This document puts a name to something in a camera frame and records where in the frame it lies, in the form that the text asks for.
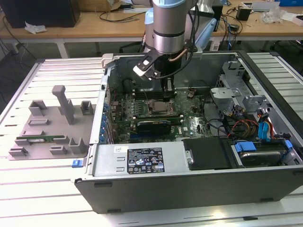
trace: copper pipe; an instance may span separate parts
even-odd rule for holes
[[[179,60],[184,54],[186,54],[188,49],[184,49],[177,57],[175,58],[169,58],[169,62],[174,62],[176,60]]]

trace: motherboard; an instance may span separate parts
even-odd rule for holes
[[[168,102],[137,100],[131,94],[115,94],[110,103],[113,142],[145,143],[179,141],[184,138],[211,137],[201,114],[203,95],[178,90]]]

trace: metal table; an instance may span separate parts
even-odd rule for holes
[[[303,82],[294,69],[269,53],[250,56],[303,117],[303,105],[300,104]],[[103,75],[101,58],[46,60],[36,63],[29,72],[0,116],[1,226],[83,226],[89,223],[102,227],[303,225],[303,187],[279,202],[98,215],[70,182],[73,176],[84,171],[84,168],[71,168],[72,159],[6,159],[8,149],[30,115],[28,106],[32,100],[43,99],[47,106],[57,106],[59,103],[51,93],[52,86],[65,85],[65,94],[75,105],[84,98],[96,104]]]

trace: floor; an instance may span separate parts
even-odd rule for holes
[[[270,42],[266,52],[271,51]],[[119,47],[127,43],[100,43],[101,55],[104,53],[117,53]],[[260,52],[263,42],[241,42],[236,44],[233,49],[245,50],[246,52]],[[71,58],[96,57],[94,43],[71,43],[66,45]],[[38,59],[60,58],[60,53],[56,44],[29,44],[28,50]],[[276,45],[275,51],[278,52],[292,67],[303,75],[303,53],[301,48],[289,41],[282,41]],[[124,52],[137,52],[138,46],[125,48]],[[0,61],[0,113],[4,110],[7,103],[34,65],[35,60],[24,48],[19,46],[19,54],[13,55],[5,51],[6,57]]]

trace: warning label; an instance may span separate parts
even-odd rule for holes
[[[165,172],[162,148],[128,149],[127,172],[129,174]]]

